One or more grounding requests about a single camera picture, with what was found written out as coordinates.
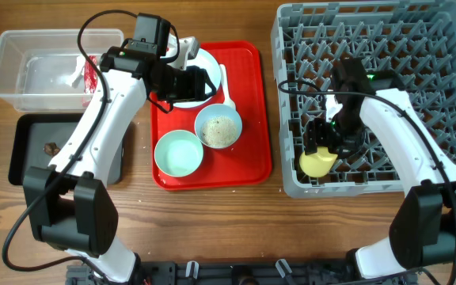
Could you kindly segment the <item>yellow plastic cup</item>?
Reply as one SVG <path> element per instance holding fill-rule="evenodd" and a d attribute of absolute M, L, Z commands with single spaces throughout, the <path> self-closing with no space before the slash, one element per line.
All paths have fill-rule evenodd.
<path fill-rule="evenodd" d="M 331 154 L 327 147 L 319 146 L 314 154 L 303 152 L 299 158 L 300 169 L 309 177 L 319 178 L 326 176 L 338 155 Z"/>

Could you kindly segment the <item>white plastic spoon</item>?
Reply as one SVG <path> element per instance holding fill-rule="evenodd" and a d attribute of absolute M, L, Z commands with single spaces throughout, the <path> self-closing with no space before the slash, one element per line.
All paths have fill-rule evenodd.
<path fill-rule="evenodd" d="M 221 70 L 221 86 L 222 86 L 222 92 L 224 95 L 223 104 L 228 107 L 231 107 L 233 110 L 235 110 L 236 104 L 230 97 L 226 67 L 223 64 L 220 64 L 219 68 Z"/>

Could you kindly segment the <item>light blue rice bowl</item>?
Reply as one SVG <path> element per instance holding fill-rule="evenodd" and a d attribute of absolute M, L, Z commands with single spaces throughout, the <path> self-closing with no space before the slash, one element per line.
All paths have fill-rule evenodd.
<path fill-rule="evenodd" d="M 242 120 L 234 108 L 225 104 L 210 104 L 196 116 L 194 131 L 203 145 L 224 149 L 241 136 Z"/>

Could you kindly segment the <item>mint green bowl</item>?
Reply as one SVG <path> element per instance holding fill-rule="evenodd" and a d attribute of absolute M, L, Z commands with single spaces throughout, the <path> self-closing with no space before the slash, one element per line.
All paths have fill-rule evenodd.
<path fill-rule="evenodd" d="M 186 177 L 194 173 L 203 161 L 203 144 L 186 130 L 170 131 L 154 148 L 154 162 L 166 175 Z"/>

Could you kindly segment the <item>red snack wrapper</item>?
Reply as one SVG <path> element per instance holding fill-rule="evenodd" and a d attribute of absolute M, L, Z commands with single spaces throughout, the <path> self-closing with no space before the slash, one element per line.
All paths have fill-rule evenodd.
<path fill-rule="evenodd" d="M 89 63 L 85 63 L 83 80 L 85 85 L 84 94 L 87 95 L 87 97 L 82 99 L 82 106 L 86 108 L 89 106 L 91 97 L 97 89 L 97 73 Z"/>

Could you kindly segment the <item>white wrapper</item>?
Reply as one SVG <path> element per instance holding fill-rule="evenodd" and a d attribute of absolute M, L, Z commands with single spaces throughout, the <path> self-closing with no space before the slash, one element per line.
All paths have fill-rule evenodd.
<path fill-rule="evenodd" d="M 80 55 L 76 58 L 74 72 L 69 75 L 65 81 L 68 86 L 73 87 L 74 83 L 83 75 L 85 63 L 86 60 L 83 56 Z"/>

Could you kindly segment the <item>brown food scrap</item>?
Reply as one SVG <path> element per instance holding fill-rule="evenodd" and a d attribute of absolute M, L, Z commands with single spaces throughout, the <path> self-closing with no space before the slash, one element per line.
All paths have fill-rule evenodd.
<path fill-rule="evenodd" d="M 55 142 L 48 142 L 44 145 L 44 152 L 51 157 L 57 155 L 60 150 Z"/>

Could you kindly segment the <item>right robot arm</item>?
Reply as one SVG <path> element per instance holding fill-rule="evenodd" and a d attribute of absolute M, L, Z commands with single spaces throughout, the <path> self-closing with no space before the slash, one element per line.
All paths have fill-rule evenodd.
<path fill-rule="evenodd" d="M 343 59 L 331 80 L 325 116 L 306 126 L 301 171 L 325 176 L 336 160 L 358 152 L 371 131 L 405 192 L 388 236 L 354 252 L 359 276 L 375 279 L 442 263 L 456 267 L 456 164 L 420 121 L 399 77 Z"/>

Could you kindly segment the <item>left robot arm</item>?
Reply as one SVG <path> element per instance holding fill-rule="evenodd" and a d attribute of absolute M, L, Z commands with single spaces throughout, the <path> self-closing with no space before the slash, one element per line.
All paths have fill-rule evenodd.
<path fill-rule="evenodd" d="M 169 113 L 175 104 L 207 101 L 222 82 L 219 64 L 196 38 L 180 38 L 162 17 L 135 19 L 133 37 L 93 64 L 95 94 L 65 146 L 23 179 L 22 218 L 33 237 L 80 260 L 88 281 L 101 284 L 146 282 L 139 256 L 116 235 L 118 212 L 107 191 L 129 123 L 144 104 Z"/>

